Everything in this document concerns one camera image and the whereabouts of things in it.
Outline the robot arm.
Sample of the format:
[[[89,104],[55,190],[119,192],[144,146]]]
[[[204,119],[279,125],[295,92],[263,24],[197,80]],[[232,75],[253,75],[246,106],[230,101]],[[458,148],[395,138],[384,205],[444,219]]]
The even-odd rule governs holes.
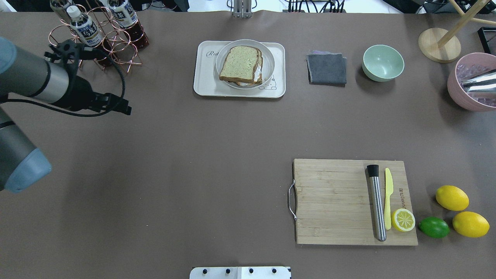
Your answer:
[[[102,50],[67,40],[51,46],[41,58],[6,38],[1,44],[1,103],[29,103],[81,118],[111,111],[131,115],[122,93],[97,93],[78,76],[82,60],[108,58]],[[19,193],[49,174],[52,165],[5,110],[0,111],[0,188]]]

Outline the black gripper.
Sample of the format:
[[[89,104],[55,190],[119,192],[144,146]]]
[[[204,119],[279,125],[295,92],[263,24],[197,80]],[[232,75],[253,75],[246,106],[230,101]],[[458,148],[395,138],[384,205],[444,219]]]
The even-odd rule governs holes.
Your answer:
[[[50,81],[55,80],[55,70],[58,69],[62,74],[66,74],[66,77],[55,82],[55,85],[61,88],[51,90],[55,95],[49,97],[45,103],[73,112],[89,109],[97,113],[114,111],[131,115],[129,101],[113,93],[96,93],[87,80],[77,75],[81,60],[104,59],[103,51],[72,40],[66,40],[56,46],[51,45],[50,48],[52,53],[45,52],[48,65],[52,67]]]

